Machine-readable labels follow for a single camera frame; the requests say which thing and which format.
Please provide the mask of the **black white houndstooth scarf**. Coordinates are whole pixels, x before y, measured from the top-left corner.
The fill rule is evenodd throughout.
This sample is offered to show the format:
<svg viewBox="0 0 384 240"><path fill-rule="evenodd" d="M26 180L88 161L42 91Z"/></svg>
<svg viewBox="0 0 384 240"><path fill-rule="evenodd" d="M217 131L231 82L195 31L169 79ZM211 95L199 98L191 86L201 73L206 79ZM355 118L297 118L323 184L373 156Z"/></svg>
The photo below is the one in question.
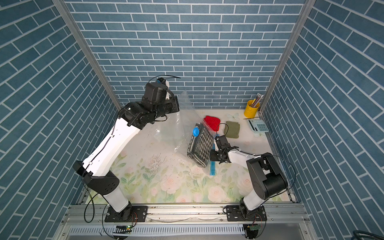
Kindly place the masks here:
<svg viewBox="0 0 384 240"><path fill-rule="evenodd" d="M203 122L196 124L187 149L187 157L201 168L207 167L211 159L214 137Z"/></svg>

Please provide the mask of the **green knitted scarf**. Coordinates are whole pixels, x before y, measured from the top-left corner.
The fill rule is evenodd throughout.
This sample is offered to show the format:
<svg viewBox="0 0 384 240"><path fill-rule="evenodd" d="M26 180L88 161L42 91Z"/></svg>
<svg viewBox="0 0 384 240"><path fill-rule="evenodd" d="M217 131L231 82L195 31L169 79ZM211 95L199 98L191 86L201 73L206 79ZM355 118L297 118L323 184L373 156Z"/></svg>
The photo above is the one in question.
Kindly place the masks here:
<svg viewBox="0 0 384 240"><path fill-rule="evenodd" d="M240 135L240 124L238 122L227 121L224 133L227 138L238 139Z"/></svg>

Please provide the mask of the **red knitted scarf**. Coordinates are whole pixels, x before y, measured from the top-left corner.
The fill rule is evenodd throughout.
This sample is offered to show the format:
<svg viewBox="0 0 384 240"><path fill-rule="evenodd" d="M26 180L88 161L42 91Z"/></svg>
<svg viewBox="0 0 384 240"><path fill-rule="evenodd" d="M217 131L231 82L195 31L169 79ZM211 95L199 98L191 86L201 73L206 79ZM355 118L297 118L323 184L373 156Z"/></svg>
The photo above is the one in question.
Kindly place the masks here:
<svg viewBox="0 0 384 240"><path fill-rule="evenodd" d="M205 116L204 122L208 126L209 130L217 132L219 130L221 120L217 117Z"/></svg>

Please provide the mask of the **clear plastic vacuum bag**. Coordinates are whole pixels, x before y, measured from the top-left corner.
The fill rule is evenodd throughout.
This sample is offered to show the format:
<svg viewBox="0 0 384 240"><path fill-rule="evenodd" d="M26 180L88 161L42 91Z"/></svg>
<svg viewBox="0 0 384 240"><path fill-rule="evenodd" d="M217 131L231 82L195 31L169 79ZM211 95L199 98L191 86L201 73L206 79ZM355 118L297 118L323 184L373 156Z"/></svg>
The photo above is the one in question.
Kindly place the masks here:
<svg viewBox="0 0 384 240"><path fill-rule="evenodd" d="M196 124L203 122L208 130L209 128L194 107L187 91L182 92L178 96L178 101L180 111L178 113L167 114L167 120L161 123L156 129L155 139L160 143L166 144L175 154L183 157L193 166L201 168L187 157L187 149ZM207 167L201 169L205 174L210 175L211 160Z"/></svg>

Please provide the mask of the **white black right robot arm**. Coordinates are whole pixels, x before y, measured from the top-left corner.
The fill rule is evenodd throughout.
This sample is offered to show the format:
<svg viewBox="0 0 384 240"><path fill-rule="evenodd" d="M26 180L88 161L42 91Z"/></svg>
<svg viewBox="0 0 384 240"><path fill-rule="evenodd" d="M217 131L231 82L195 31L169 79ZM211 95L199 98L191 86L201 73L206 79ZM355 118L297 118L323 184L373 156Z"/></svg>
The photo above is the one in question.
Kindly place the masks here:
<svg viewBox="0 0 384 240"><path fill-rule="evenodd" d="M245 221L258 219L263 204L288 190L289 184L276 158L271 153L251 154L231 146L226 136L215 137L216 149L211 150L211 161L237 164L248 169L252 190L240 200L235 215Z"/></svg>

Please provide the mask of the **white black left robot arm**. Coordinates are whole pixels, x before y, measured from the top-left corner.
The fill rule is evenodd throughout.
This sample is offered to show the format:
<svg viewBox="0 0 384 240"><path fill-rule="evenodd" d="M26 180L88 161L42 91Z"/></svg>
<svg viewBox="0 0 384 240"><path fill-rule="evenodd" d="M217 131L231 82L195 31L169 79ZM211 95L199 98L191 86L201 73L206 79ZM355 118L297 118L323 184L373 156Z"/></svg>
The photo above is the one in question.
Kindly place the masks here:
<svg viewBox="0 0 384 240"><path fill-rule="evenodd" d="M178 98L170 90L169 79L174 79L174 76L151 78L142 99L119 110L112 129L102 142L87 158L73 164L85 189L101 195L110 205L111 213L117 215L118 221L136 221L138 218L119 186L119 178L110 168L128 142L147 124L165 122L169 114L179 112Z"/></svg>

